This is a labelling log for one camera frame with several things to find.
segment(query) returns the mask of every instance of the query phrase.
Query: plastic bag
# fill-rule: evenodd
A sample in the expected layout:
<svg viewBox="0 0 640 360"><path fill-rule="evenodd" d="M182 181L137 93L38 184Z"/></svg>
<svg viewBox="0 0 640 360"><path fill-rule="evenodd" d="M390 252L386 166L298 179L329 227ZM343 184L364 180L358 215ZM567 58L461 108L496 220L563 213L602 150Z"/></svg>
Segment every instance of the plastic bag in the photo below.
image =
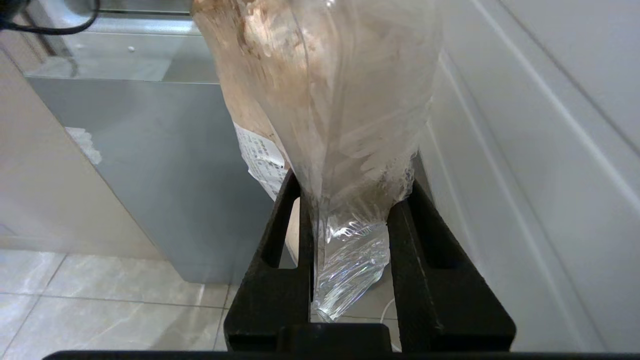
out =
<svg viewBox="0 0 640 360"><path fill-rule="evenodd" d="M311 206L314 307L335 321L389 262L440 50L431 0L196 0L195 22L251 89Z"/></svg>

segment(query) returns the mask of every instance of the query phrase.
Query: black cable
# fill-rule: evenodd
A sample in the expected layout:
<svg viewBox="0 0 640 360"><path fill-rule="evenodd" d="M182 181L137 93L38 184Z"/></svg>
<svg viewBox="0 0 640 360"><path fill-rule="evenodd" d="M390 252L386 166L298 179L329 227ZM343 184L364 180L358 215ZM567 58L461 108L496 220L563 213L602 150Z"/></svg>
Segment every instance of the black cable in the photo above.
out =
<svg viewBox="0 0 640 360"><path fill-rule="evenodd" d="M78 26L72 26L71 28L39 28L38 26L24 26L18 25L13 22L6 22L2 24L0 28L14 31L24 31L27 33L34 33L40 35L73 35L89 28L98 17L100 11L100 0L93 0L93 14L91 19L87 20L84 24Z"/></svg>

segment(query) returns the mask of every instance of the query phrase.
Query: clear plastic wrap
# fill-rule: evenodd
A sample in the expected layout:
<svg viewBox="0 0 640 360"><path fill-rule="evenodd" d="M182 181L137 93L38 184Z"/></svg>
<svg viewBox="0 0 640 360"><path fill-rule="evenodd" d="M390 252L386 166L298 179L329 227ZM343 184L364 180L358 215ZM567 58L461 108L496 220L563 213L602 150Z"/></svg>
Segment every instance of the clear plastic wrap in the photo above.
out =
<svg viewBox="0 0 640 360"><path fill-rule="evenodd" d="M386 219L411 189L440 52L435 0L196 0L193 13L312 208L314 307L335 321L389 262Z"/></svg>

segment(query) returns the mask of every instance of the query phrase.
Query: white sticker residue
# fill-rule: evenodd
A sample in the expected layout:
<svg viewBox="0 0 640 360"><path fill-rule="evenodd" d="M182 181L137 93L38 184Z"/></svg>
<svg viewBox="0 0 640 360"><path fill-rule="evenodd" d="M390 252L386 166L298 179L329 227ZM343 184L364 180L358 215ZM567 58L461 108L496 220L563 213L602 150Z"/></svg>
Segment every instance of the white sticker residue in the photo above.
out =
<svg viewBox="0 0 640 360"><path fill-rule="evenodd" d="M65 130L67 130L67 133L74 139L76 144L80 146L80 149L92 164L98 165L102 161L102 155L93 147L90 133L87 133L85 129L79 127L65 127Z"/></svg>
<svg viewBox="0 0 640 360"><path fill-rule="evenodd" d="M287 175L284 158L271 140L245 130L234 123L240 153L249 166L249 174L262 185L269 196L275 200Z"/></svg>

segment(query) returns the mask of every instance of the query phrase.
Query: white cable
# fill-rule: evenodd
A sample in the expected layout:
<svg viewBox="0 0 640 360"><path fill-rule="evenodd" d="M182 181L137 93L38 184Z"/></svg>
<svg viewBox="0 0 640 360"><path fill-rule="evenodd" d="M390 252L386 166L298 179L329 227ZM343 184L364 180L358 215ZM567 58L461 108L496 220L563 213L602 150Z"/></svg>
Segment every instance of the white cable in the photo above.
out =
<svg viewBox="0 0 640 360"><path fill-rule="evenodd" d="M391 304L393 304L394 301L396 301L395 297L389 300L389 302L387 302L387 306L385 306L385 309L382 311L382 315L380 315L380 323L383 323L385 321L385 315L387 314L387 310L389 310L389 306L391 306ZM391 343L391 347L394 349L395 352L402 352L402 350L398 346L396 346L396 344L394 343Z"/></svg>

